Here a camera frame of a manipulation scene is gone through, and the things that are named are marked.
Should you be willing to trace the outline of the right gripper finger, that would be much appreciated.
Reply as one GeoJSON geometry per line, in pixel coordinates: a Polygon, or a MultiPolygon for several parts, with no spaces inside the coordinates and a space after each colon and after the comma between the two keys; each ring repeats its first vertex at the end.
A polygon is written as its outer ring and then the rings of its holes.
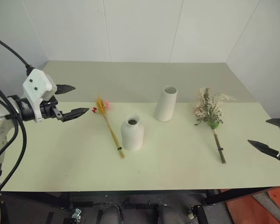
{"type": "Polygon", "coordinates": [[[280,118],[268,119],[268,120],[266,120],[266,123],[280,127],[280,118]]]}
{"type": "Polygon", "coordinates": [[[267,154],[280,161],[280,152],[279,151],[274,150],[274,149],[270,148],[268,145],[258,142],[258,141],[248,140],[248,142],[252,146],[254,146],[256,149],[258,149],[260,152],[267,154]]]}

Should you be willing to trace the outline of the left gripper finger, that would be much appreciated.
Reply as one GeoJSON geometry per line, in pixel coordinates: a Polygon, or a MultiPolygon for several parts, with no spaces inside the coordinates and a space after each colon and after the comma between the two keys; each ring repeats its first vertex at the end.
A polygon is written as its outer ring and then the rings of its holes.
{"type": "Polygon", "coordinates": [[[57,90],[55,92],[56,95],[65,94],[67,92],[70,92],[70,91],[76,89],[75,87],[73,87],[71,85],[67,85],[67,84],[57,84],[56,87],[57,87],[57,90]]]}
{"type": "Polygon", "coordinates": [[[56,118],[57,120],[62,121],[62,122],[67,122],[67,121],[79,118],[80,116],[84,115],[88,111],[89,111],[89,108],[77,108],[77,109],[71,110],[70,112],[63,113],[62,111],[60,111],[56,107],[54,107],[52,118],[56,118]]]}

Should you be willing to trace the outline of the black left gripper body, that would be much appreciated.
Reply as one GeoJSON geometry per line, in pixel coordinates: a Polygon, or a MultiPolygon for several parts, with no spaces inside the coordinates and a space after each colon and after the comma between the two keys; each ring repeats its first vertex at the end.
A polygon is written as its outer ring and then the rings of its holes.
{"type": "Polygon", "coordinates": [[[42,101],[40,110],[43,119],[57,118],[61,119],[61,113],[57,108],[58,101],[55,96],[52,96],[48,101],[42,101]]]}

